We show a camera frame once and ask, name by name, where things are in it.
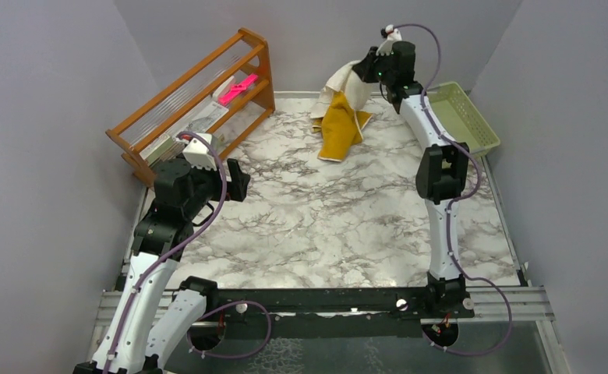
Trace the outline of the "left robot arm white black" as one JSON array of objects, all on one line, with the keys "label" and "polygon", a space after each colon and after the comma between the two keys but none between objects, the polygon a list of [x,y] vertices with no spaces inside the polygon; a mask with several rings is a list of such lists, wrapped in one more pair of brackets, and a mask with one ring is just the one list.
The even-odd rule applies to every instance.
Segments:
[{"label": "left robot arm white black", "polygon": [[250,179],[231,158],[225,171],[193,167],[181,157],[157,166],[155,197],[134,229],[129,271],[111,325],[92,359],[76,365],[75,373],[163,373],[189,325],[215,316],[216,282],[191,277],[155,319],[182,249],[197,235],[196,215],[213,201],[242,202]]}]

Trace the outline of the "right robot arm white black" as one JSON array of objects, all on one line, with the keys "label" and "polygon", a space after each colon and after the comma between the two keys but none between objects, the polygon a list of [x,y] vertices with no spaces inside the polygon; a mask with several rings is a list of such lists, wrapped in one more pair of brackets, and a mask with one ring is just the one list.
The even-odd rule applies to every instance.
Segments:
[{"label": "right robot arm white black", "polygon": [[433,113],[425,88],[415,81],[415,45],[396,41],[389,52],[371,47],[353,71],[364,83],[387,90],[387,101],[405,120],[422,148],[415,188],[429,215],[430,263],[424,309],[435,317],[454,315],[467,298],[466,281],[455,264],[457,206],[468,174],[468,146],[456,143]]}]

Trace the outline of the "white terry towel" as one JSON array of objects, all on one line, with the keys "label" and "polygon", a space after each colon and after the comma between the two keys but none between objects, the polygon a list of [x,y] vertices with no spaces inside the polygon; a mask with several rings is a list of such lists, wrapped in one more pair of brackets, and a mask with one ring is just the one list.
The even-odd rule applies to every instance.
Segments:
[{"label": "white terry towel", "polygon": [[365,107],[373,92],[373,84],[363,82],[353,70],[359,63],[359,60],[350,61],[328,79],[317,101],[309,110],[311,119],[322,118],[327,113],[334,95],[338,93],[345,95],[353,111],[361,111]]}]

